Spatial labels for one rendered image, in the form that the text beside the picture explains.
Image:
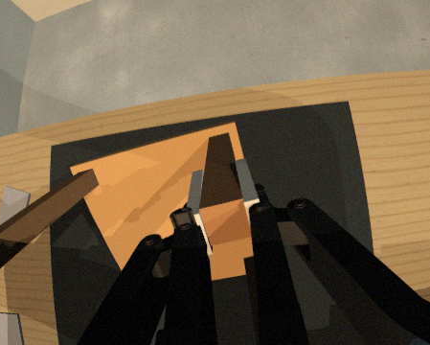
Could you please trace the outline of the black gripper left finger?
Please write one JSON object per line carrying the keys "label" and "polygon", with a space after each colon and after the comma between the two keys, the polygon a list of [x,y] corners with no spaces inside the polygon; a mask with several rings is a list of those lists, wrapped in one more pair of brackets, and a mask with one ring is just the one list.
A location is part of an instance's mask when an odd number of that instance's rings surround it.
{"label": "black gripper left finger", "polygon": [[203,176],[192,172],[188,202],[170,214],[173,234],[139,242],[77,345],[150,345],[165,306],[155,345],[217,345]]}

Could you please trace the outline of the black rectangular mat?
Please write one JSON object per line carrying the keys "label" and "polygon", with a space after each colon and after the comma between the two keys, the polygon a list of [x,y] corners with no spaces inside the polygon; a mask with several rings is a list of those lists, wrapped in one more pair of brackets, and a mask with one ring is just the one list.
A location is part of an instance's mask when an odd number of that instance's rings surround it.
{"label": "black rectangular mat", "polygon": [[[254,184],[274,207],[307,198],[373,253],[349,101],[130,130],[51,147],[50,191],[78,162],[235,120]],[[84,200],[50,225],[58,345],[77,345],[120,268]],[[284,245],[309,345],[367,345],[293,245]],[[212,281],[218,345],[257,345],[246,275]]]}

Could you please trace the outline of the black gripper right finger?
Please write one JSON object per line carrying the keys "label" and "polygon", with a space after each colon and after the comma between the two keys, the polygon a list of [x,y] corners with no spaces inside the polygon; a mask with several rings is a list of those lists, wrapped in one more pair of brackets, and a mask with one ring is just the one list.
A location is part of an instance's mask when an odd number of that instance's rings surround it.
{"label": "black gripper right finger", "polygon": [[367,345],[430,345],[429,301],[311,200],[273,207],[245,158],[235,163],[251,228],[260,345],[309,345],[284,245],[294,246]]}

